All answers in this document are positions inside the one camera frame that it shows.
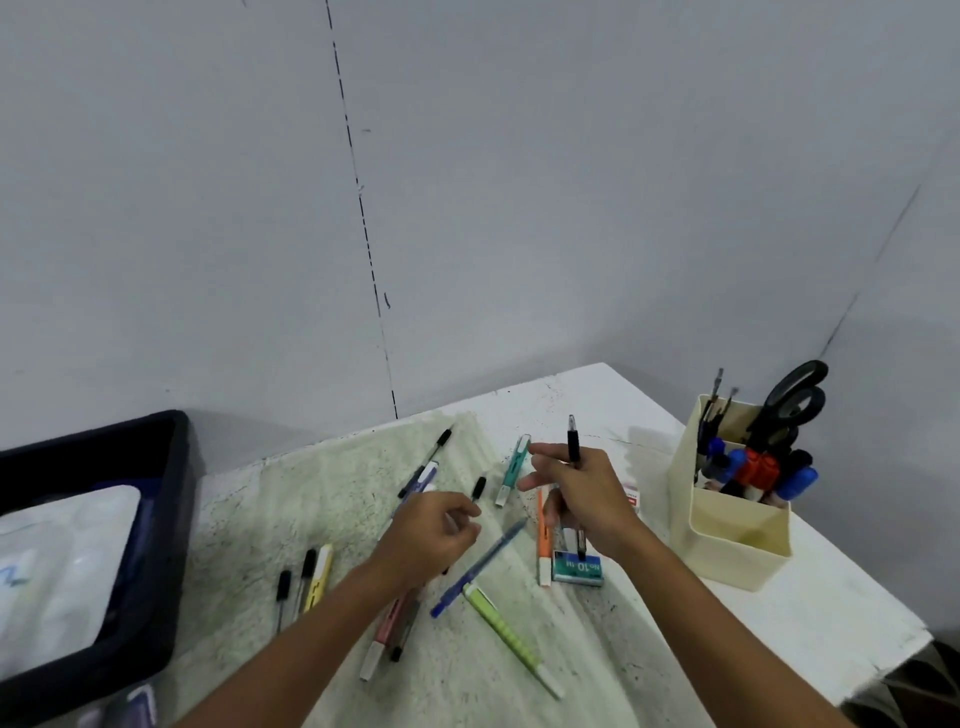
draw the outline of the orange highlighter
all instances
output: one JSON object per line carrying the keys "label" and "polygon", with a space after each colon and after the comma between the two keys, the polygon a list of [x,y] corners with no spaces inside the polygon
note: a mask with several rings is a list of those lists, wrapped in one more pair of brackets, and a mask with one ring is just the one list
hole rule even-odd
{"label": "orange highlighter", "polygon": [[542,587],[553,581],[553,532],[543,520],[543,488],[537,490],[537,574]]}

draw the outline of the scissor handle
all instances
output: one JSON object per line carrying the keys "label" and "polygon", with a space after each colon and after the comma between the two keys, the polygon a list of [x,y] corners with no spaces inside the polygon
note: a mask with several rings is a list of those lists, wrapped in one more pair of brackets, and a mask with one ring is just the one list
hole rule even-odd
{"label": "scissor handle", "polygon": [[765,409],[780,410],[780,404],[787,399],[791,399],[791,395],[795,394],[796,390],[814,387],[814,385],[819,384],[827,378],[827,372],[829,371],[830,369],[826,362],[820,361],[819,359],[812,359],[801,364],[777,383],[777,386],[767,395],[767,400],[763,403],[763,407]]}
{"label": "scissor handle", "polygon": [[805,387],[793,392],[770,414],[772,427],[799,427],[820,414],[827,395],[820,387]]}

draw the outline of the storage bin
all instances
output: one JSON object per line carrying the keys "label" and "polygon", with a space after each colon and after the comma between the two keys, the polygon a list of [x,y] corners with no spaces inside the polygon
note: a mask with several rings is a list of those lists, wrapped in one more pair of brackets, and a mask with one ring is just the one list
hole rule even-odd
{"label": "storage bin", "polygon": [[173,654],[196,478],[171,410],[0,452],[0,514],[105,481],[160,478],[140,567],[97,641],[0,683],[0,725],[31,726],[145,680]]}
{"label": "storage bin", "polygon": [[[694,487],[697,426],[708,400],[708,395],[697,399],[667,474],[670,545],[698,576],[756,592],[792,555],[790,508]],[[759,411],[734,401],[719,436],[742,447],[747,425]]]}

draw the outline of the white wall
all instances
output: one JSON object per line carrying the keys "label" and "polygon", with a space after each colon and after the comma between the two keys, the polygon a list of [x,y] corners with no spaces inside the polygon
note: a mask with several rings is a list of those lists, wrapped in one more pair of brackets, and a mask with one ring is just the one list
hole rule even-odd
{"label": "white wall", "polygon": [[4,4],[0,448],[183,407],[220,470],[599,359],[761,396],[960,95],[952,0],[331,10]]}
{"label": "white wall", "polygon": [[394,416],[326,11],[6,2],[0,447],[187,408],[209,467]]}
{"label": "white wall", "polygon": [[934,630],[960,633],[960,136],[827,352],[798,512]]}
{"label": "white wall", "polygon": [[331,9],[401,416],[598,359],[762,397],[958,97],[953,0]]}

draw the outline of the black line on wall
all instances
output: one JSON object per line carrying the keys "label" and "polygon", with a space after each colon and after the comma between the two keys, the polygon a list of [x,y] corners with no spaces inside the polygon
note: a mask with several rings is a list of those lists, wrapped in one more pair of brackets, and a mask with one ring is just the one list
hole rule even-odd
{"label": "black line on wall", "polygon": [[[894,235],[897,232],[897,228],[900,227],[900,223],[903,222],[903,218],[906,217],[907,211],[910,207],[913,206],[914,201],[917,199],[917,195],[920,194],[920,188],[923,187],[922,184],[917,185],[917,189],[913,191],[913,194],[910,195],[910,199],[906,201],[906,205],[903,206],[903,209],[900,211],[900,214],[897,216],[897,222],[894,223],[894,227],[890,229],[890,232],[887,233],[886,239],[883,241],[883,245],[880,246],[880,250],[877,251],[876,257],[874,258],[874,265],[877,265],[880,259],[883,257],[883,254],[887,252],[887,248],[890,247],[890,241],[894,239]],[[843,326],[844,321],[847,320],[847,316],[850,314],[853,309],[853,304],[856,303],[856,300],[860,298],[860,291],[857,291],[853,294],[853,298],[850,301],[850,305],[847,306],[847,310],[843,312],[843,316],[840,317],[840,321],[837,322],[837,325],[833,328],[833,333],[830,334],[829,339],[824,344],[824,350],[820,352],[820,358],[824,358],[827,355],[827,349],[830,348],[830,344],[833,343],[833,339],[836,338],[837,332],[840,330],[840,327]]]}
{"label": "black line on wall", "polygon": [[376,274],[373,272],[373,253],[370,249],[370,234],[367,232],[367,213],[363,209],[363,185],[360,184],[360,175],[357,173],[357,157],[353,153],[353,135],[350,133],[350,119],[347,115],[347,95],[344,93],[344,79],[340,75],[340,57],[337,55],[337,41],[333,39],[333,15],[330,14],[330,0],[326,2],[326,21],[330,24],[330,42],[333,44],[333,62],[337,66],[337,81],[340,84],[340,101],[344,105],[344,123],[347,125],[347,143],[350,147],[350,161],[353,163],[353,181],[357,187],[357,202],[360,203],[360,222],[363,223],[363,237],[367,242],[367,261],[370,263],[370,278],[373,281],[373,297],[376,299],[376,317],[380,322],[380,340],[383,342],[383,358],[387,362],[387,379],[390,382],[390,397],[394,401],[394,417],[400,419],[396,411],[396,393],[394,392],[394,376],[390,371],[390,355],[387,352],[387,334],[383,329],[383,314],[380,311],[380,294],[376,290]]}

